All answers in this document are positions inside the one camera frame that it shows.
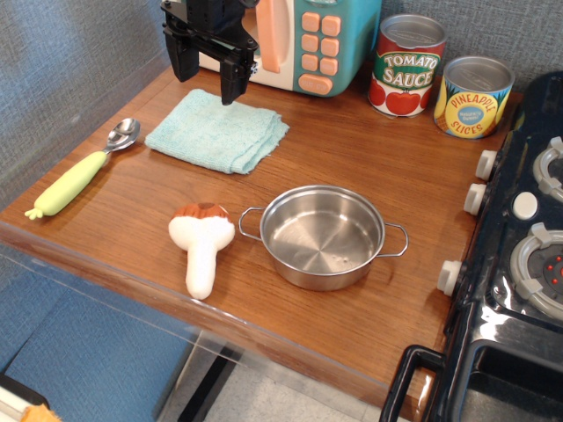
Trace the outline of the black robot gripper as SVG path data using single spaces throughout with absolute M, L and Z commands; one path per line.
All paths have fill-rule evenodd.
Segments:
M 258 43 L 244 29 L 242 20 L 258 4 L 238 0 L 163 1 L 165 44 L 179 81 L 185 82 L 199 72 L 199 53 L 203 53 L 222 61 L 224 106 L 245 94 Z

